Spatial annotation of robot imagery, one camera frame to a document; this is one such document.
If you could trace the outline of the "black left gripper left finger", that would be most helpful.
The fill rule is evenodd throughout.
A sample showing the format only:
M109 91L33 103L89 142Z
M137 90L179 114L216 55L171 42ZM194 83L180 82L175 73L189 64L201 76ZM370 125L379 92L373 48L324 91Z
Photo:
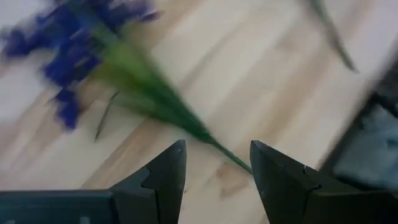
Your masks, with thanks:
M135 173L113 185L122 224L177 224L187 166L186 143L178 140Z

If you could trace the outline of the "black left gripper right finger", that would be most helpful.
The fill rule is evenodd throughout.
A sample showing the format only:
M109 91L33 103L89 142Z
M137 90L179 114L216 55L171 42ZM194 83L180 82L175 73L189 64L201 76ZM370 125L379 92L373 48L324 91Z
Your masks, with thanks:
M321 187L306 166L258 140L251 141L250 162L269 223L302 223L309 193Z

